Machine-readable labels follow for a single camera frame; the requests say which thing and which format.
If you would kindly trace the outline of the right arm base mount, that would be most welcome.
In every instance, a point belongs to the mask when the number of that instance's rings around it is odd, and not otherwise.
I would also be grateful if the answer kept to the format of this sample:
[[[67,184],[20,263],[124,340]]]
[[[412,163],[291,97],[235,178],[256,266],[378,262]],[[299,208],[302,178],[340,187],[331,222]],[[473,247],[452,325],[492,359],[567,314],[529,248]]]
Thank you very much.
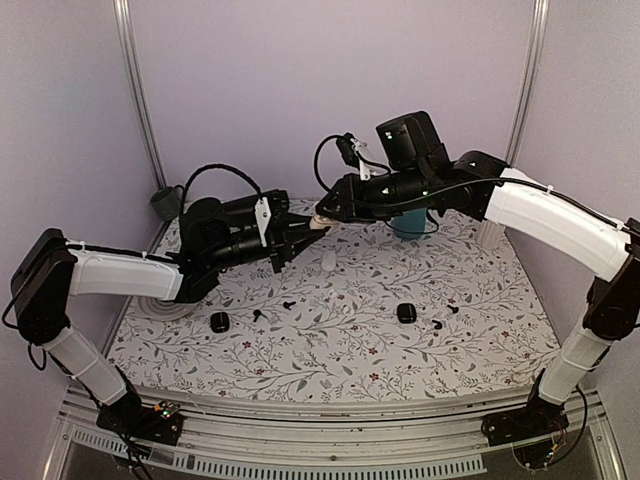
[[[497,446],[560,432],[568,426],[562,407],[525,406],[484,416],[481,433],[490,446]]]

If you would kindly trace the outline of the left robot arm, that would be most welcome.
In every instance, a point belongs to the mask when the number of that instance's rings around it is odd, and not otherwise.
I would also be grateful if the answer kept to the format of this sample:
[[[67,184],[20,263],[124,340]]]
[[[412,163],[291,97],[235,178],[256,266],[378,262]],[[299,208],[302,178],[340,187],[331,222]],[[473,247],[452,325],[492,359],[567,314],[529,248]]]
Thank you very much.
[[[126,433],[141,433],[149,423],[146,408],[125,376],[72,325],[69,297],[107,294],[190,305],[216,288],[229,268],[267,259],[279,272],[327,232],[289,206],[284,190],[229,202],[197,200],[179,217],[179,251],[164,257],[72,243],[48,229],[12,277],[15,327],[110,407]]]

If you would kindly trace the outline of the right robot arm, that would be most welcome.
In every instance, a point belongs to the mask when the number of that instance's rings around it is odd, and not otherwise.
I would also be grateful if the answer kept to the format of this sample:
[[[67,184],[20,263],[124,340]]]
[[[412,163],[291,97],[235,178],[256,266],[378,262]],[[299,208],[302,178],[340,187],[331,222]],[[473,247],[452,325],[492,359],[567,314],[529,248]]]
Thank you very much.
[[[540,373],[517,415],[524,435],[539,435],[612,344],[638,326],[638,221],[600,214],[481,151],[451,160],[425,111],[381,123],[376,133],[388,172],[337,180],[317,204],[311,229],[387,221],[416,209],[439,214],[452,209],[524,233],[593,272],[583,319]]]

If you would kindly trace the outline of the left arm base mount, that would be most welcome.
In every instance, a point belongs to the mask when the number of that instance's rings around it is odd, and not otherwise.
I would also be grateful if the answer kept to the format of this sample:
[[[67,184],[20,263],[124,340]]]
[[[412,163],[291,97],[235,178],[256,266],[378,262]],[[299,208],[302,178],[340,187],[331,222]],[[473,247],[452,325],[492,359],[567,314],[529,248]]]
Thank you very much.
[[[163,407],[146,407],[136,399],[122,398],[112,405],[100,406],[96,425],[123,437],[176,446],[184,421],[180,413],[166,413]]]

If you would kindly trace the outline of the white earbud charging case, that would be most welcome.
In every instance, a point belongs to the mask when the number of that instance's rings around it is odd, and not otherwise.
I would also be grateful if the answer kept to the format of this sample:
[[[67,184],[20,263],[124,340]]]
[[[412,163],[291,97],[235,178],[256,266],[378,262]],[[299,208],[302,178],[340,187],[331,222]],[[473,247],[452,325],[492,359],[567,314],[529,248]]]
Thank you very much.
[[[332,229],[338,225],[337,221],[317,214],[314,214],[309,221],[309,228],[312,230]]]

